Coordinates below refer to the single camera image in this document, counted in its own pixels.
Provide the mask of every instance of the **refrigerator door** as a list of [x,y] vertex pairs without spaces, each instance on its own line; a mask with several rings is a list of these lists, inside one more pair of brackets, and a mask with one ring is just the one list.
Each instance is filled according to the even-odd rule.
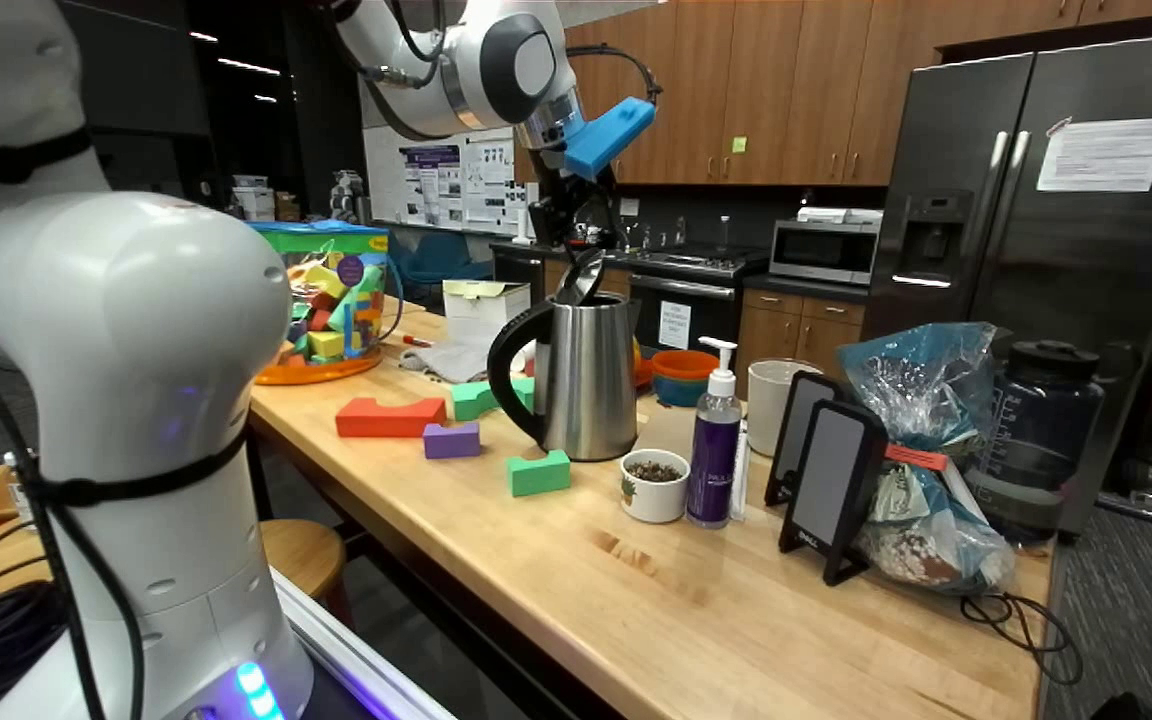
[[[1038,51],[1016,141],[1024,162],[1003,181],[973,309],[1016,338],[1072,342],[1104,355],[1104,409],[1078,475],[1064,489],[1061,530],[1066,534],[1082,526],[1113,469],[1133,388],[1152,352],[1152,174],[1139,174],[1135,155],[1146,141],[1094,145],[1094,137],[1078,137],[1094,120],[1152,120],[1152,41]],[[1047,170],[1061,162],[1072,181],[1047,174],[1038,190],[1043,162]],[[1139,181],[1142,190],[1094,194],[1101,181]]]
[[967,316],[1029,72],[1033,51],[906,78],[862,338]]

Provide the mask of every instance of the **stove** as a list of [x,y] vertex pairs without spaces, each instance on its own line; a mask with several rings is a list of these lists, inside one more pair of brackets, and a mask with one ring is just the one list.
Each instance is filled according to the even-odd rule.
[[653,348],[695,348],[700,338],[741,338],[741,277],[762,274],[762,250],[653,250],[619,258],[641,303],[635,342]]
[[741,277],[768,269],[768,250],[643,250],[619,258],[633,274],[690,277],[735,284]]

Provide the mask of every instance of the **blue bottle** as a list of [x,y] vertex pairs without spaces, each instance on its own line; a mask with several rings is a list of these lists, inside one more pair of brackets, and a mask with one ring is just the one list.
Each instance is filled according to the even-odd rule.
[[732,514],[732,475],[741,439],[735,371],[726,370],[735,345],[714,338],[700,338],[700,345],[721,352],[721,370],[708,371],[708,388],[695,403],[686,518],[704,526],[722,526]]

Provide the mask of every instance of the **plastic bag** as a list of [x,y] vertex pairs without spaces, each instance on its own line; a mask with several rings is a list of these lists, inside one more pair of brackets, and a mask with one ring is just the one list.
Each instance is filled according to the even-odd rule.
[[[990,338],[990,324],[920,324],[844,348],[844,371],[890,446],[955,452],[988,429]],[[950,598],[998,587],[1016,569],[955,465],[915,452],[889,460],[861,553],[890,580]]]

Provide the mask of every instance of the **wooden table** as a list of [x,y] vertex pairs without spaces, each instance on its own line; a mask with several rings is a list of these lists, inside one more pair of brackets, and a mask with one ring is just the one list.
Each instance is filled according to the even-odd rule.
[[[401,338],[439,342],[408,309]],[[337,409],[439,395],[444,383],[389,361],[318,388],[251,388],[257,429],[333,475],[337,497],[380,518],[427,559],[624,717],[1034,717],[1033,657],[967,624],[955,600],[862,573],[818,586],[818,556],[777,553],[781,518],[726,530],[635,526],[615,465],[577,465],[572,489],[510,501],[506,458],[538,458],[503,412],[483,458],[422,460],[421,439],[339,439]],[[1024,556],[1016,594],[1047,600],[1047,556]]]

